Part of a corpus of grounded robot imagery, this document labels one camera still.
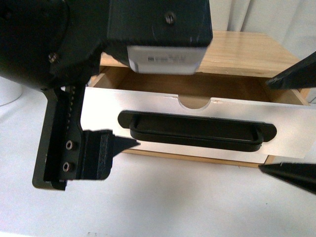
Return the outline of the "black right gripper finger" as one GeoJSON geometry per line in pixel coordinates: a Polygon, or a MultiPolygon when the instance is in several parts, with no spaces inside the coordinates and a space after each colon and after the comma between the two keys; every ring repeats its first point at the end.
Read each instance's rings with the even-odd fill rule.
{"type": "MultiPolygon", "coordinates": [[[[316,86],[316,53],[277,74],[266,85],[271,89],[302,89],[316,86]]],[[[275,163],[260,165],[261,172],[288,184],[316,193],[316,165],[314,163],[275,163]]]]}

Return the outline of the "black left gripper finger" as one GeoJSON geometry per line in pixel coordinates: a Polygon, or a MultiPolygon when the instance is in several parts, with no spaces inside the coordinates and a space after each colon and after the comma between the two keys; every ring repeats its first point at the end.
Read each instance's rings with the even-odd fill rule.
{"type": "Polygon", "coordinates": [[[80,180],[105,180],[111,173],[113,158],[119,153],[139,146],[133,138],[120,137],[111,130],[86,130],[80,164],[80,180]]]}

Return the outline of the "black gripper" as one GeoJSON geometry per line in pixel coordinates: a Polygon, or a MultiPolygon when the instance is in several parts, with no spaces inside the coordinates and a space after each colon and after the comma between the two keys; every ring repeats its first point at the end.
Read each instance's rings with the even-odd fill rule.
{"type": "Polygon", "coordinates": [[[42,92],[47,107],[33,186],[64,190],[79,180],[86,84],[99,73],[109,19],[106,0],[3,0],[0,75],[42,92]]]}

